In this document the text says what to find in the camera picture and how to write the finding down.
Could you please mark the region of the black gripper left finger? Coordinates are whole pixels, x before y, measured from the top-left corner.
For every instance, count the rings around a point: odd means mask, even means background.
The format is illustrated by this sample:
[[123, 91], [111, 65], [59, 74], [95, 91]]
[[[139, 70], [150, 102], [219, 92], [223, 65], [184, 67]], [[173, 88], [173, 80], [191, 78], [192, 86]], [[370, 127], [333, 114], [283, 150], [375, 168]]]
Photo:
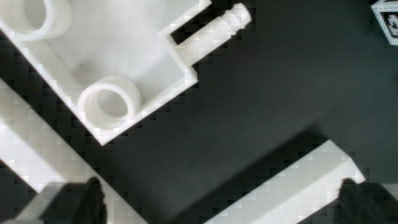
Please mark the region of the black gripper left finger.
[[107, 205], [100, 180], [63, 187], [56, 205], [56, 224], [105, 224]]

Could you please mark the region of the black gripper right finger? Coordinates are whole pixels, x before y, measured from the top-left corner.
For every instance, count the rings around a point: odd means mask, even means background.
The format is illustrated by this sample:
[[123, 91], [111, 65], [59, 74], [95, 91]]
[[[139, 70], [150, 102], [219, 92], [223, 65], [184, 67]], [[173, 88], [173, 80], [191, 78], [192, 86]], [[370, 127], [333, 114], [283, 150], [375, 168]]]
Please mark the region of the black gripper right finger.
[[336, 224], [398, 224], [398, 199], [379, 183], [345, 179], [338, 201]]

